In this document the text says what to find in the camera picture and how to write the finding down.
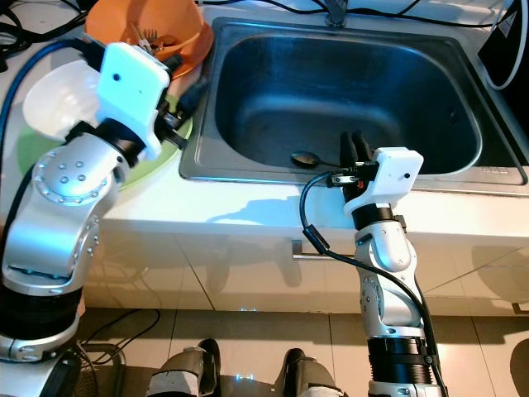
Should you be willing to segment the light green plate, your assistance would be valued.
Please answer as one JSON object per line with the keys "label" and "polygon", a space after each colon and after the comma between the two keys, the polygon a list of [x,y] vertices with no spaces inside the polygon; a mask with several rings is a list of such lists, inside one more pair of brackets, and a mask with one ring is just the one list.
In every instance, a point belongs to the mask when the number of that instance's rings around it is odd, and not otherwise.
{"label": "light green plate", "polygon": [[174,143],[164,142],[158,158],[140,161],[128,171],[127,179],[122,183],[121,192],[149,183],[169,162],[174,161],[183,149]]}

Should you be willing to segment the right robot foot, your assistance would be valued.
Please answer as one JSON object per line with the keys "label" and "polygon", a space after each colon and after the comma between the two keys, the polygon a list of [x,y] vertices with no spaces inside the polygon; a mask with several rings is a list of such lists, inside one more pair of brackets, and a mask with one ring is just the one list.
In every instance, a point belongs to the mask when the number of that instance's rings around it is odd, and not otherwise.
{"label": "right robot foot", "polygon": [[288,349],[280,378],[283,397],[346,397],[328,369],[301,348]]}

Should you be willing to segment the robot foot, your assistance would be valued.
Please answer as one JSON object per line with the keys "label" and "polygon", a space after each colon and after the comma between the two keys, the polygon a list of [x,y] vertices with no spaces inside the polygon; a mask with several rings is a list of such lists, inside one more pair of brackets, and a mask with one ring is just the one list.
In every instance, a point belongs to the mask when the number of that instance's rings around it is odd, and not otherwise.
{"label": "robot foot", "polygon": [[301,348],[288,349],[280,378],[283,397],[346,397],[328,369]]}
{"label": "robot foot", "polygon": [[220,392],[219,356],[214,339],[185,347],[151,376],[145,397],[215,397]]}

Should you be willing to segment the metal spoon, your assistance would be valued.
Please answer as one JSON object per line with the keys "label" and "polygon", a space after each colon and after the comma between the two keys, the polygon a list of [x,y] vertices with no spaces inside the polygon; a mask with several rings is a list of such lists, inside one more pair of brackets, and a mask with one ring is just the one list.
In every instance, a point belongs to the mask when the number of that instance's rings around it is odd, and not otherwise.
{"label": "metal spoon", "polygon": [[317,169],[317,167],[327,166],[332,169],[341,169],[340,164],[325,161],[321,156],[310,151],[295,151],[290,155],[290,160],[299,169]]}

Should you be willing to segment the chrome sink faucet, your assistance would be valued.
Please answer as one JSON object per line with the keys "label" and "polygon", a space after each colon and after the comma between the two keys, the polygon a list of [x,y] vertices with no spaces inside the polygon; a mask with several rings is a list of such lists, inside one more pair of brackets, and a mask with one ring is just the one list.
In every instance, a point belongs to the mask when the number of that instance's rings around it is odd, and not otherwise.
{"label": "chrome sink faucet", "polygon": [[328,26],[341,27],[346,26],[346,16],[348,12],[349,0],[320,0],[322,7],[327,12],[326,23]]}

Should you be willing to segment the white ribbed bowl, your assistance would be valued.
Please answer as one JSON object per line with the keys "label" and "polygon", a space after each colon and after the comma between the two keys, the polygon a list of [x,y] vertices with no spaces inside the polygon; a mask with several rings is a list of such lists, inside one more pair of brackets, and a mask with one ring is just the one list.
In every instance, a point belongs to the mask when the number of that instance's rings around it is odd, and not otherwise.
{"label": "white ribbed bowl", "polygon": [[27,92],[22,116],[37,135],[64,142],[79,122],[98,127],[101,73],[83,60],[52,69]]}

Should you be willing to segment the orange bowl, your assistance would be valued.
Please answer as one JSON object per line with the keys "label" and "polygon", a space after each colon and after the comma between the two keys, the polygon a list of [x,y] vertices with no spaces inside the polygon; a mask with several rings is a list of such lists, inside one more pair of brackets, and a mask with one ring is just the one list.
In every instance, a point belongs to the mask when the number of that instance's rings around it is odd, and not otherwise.
{"label": "orange bowl", "polygon": [[214,43],[214,31],[204,21],[195,0],[98,0],[84,23],[87,34],[102,43],[127,42],[136,45],[130,24],[157,30],[180,41],[174,48],[156,53],[157,60],[180,56],[177,75],[200,65]]}

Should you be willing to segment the white cabinet door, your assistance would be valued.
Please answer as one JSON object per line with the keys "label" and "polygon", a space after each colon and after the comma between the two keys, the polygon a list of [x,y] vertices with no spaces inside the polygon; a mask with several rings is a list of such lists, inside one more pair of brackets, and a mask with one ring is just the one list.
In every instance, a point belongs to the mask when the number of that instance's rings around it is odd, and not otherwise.
{"label": "white cabinet door", "polygon": [[[415,236],[417,280],[435,315],[529,315],[529,242]],[[188,262],[216,310],[358,313],[356,269],[296,261],[284,236],[189,236]]]}

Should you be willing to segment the metal fork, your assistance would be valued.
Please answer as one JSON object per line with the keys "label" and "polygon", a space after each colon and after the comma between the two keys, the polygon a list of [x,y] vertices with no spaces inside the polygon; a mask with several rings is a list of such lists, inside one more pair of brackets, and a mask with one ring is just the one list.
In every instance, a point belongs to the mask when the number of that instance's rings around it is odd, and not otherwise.
{"label": "metal fork", "polygon": [[160,36],[157,30],[141,29],[136,24],[130,24],[133,34],[135,34],[135,43],[142,50],[155,55],[160,50],[174,48],[180,41],[171,35]]}

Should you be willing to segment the steel kitchen sink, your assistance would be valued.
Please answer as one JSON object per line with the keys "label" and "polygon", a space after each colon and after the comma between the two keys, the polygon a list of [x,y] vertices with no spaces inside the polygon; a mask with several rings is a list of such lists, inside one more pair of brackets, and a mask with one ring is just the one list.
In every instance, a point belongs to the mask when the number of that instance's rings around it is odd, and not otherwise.
{"label": "steel kitchen sink", "polygon": [[303,184],[296,152],[339,162],[341,138],[403,146],[419,190],[529,195],[529,144],[513,135],[457,39],[219,17],[208,91],[180,174]]}

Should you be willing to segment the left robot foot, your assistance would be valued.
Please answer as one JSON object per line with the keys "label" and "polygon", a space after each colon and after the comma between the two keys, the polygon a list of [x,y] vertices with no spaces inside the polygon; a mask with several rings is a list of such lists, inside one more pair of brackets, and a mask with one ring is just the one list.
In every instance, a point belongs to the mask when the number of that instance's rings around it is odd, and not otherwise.
{"label": "left robot foot", "polygon": [[151,376],[145,397],[215,397],[220,392],[219,356],[214,339],[185,347]]}

